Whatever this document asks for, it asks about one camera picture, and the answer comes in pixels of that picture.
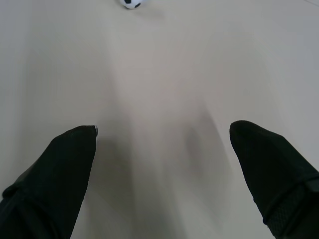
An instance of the soccer ball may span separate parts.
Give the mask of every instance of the soccer ball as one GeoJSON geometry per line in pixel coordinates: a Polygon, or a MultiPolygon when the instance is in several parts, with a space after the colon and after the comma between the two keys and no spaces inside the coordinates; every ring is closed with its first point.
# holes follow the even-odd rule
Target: soccer ball
{"type": "Polygon", "coordinates": [[[143,0],[120,0],[120,3],[128,8],[128,9],[135,9],[141,5],[143,0]]]}

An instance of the white floor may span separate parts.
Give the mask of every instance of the white floor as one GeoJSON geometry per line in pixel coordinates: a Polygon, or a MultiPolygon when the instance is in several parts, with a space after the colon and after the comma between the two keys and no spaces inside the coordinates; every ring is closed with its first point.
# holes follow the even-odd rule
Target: white floor
{"type": "Polygon", "coordinates": [[[319,168],[319,7],[303,0],[0,3],[0,189],[97,124],[73,239],[270,239],[229,141],[283,134],[319,168]]]}

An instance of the gray floor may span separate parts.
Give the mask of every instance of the gray floor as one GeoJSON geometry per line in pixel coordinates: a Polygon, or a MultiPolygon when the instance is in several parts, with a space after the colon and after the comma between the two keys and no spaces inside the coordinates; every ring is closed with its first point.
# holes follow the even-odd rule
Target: gray floor
{"type": "Polygon", "coordinates": [[[0,186],[99,126],[73,239],[270,239],[229,142],[284,134],[317,168],[319,7],[302,0],[0,3],[0,186]]]}

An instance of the black and white ball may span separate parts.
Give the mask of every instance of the black and white ball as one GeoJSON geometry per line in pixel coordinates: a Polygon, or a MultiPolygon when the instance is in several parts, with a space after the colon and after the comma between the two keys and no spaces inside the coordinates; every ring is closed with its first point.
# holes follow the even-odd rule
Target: black and white ball
{"type": "Polygon", "coordinates": [[[128,8],[128,9],[135,9],[141,5],[143,0],[120,0],[120,3],[128,8]]]}

